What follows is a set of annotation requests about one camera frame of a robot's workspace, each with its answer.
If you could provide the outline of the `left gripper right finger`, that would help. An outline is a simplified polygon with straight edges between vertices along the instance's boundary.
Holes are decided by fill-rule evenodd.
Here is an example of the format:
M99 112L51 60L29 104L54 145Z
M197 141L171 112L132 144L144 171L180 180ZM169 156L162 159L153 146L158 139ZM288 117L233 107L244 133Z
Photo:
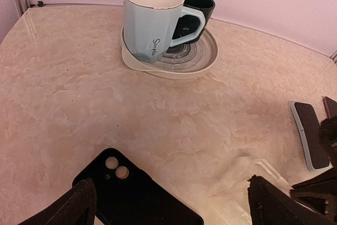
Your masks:
M262 176L253 175L249 183L252 224L334 224L297 203Z

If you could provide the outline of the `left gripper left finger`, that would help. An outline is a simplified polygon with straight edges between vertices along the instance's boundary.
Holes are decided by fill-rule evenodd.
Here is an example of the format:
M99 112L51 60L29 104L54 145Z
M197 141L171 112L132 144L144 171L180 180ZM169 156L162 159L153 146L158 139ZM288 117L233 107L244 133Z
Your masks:
M94 182L81 180L50 206L21 222L21 225L94 224L97 195Z

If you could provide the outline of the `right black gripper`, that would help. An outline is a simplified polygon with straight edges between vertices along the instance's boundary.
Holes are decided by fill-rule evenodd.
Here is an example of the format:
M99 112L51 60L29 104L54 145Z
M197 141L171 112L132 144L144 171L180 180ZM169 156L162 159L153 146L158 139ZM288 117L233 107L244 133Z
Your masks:
M293 185L290 196L324 216L336 216L336 117L321 122L319 140L330 158L332 168Z

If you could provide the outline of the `black phone case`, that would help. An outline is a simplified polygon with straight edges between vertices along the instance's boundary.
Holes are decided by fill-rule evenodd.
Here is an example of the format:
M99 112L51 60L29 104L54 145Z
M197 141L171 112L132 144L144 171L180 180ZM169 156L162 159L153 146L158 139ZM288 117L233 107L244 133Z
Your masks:
M103 224L203 224L202 217L115 148L103 150L73 180L92 179Z

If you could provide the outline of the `clear phone case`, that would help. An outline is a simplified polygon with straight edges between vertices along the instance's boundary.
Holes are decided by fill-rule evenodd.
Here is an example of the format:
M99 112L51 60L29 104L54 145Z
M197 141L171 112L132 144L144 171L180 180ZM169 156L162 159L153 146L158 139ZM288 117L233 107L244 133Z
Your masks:
M265 159L236 157L216 176L209 196L212 205L211 224L251 224L248 201L249 180L262 176L285 194L290 185Z

